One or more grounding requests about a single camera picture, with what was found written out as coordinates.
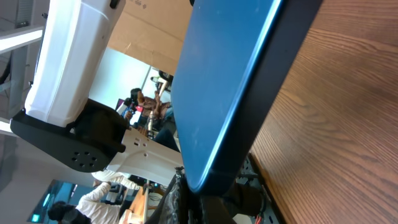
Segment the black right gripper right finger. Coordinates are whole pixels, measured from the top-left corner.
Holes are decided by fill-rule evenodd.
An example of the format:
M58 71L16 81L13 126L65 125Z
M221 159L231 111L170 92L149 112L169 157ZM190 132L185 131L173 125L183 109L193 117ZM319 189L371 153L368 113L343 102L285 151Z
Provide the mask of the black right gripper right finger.
M200 197L202 211L201 222L204 224L236 224L219 197Z

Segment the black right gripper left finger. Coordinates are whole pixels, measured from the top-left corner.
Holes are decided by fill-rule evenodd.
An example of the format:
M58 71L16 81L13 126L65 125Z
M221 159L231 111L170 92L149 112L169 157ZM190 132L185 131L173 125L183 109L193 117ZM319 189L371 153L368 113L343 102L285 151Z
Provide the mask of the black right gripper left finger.
M184 168L176 167L165 195L145 224L187 224L188 192Z

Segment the blue smartphone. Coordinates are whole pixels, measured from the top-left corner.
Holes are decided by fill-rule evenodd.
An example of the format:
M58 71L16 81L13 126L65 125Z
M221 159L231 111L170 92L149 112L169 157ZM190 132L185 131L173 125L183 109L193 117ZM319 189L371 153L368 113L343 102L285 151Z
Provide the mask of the blue smartphone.
M172 83L187 184L232 185L321 0L196 0Z

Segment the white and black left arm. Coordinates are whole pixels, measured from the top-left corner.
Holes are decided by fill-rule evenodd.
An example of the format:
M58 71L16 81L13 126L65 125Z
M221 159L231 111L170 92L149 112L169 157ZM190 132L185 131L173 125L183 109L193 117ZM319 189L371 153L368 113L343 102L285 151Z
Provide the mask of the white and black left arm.
M51 1L33 85L11 131L71 169L167 185L182 156L132 129L90 88L124 1Z

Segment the person in background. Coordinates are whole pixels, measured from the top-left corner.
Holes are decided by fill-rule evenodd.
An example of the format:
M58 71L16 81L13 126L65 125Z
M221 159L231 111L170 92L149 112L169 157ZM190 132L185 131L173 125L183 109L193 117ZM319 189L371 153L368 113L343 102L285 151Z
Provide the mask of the person in background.
M141 113L143 117L153 118L154 123L159 125L158 131L169 130L172 134L176 132L172 103L163 103L158 91L155 91L155 98L149 98L143 95L140 88L133 88L131 99L133 107L140 106L143 109Z
M100 200L108 194L112 183L121 184L131 190L139 190L140 186L129 180L123 173L111 170L93 172L92 176L101 182L99 186L82 196L77 206L67 204L64 201L55 202L47 212L50 220L61 223L64 214L75 208L88 217L92 223L119 223L121 216L128 207L105 204Z

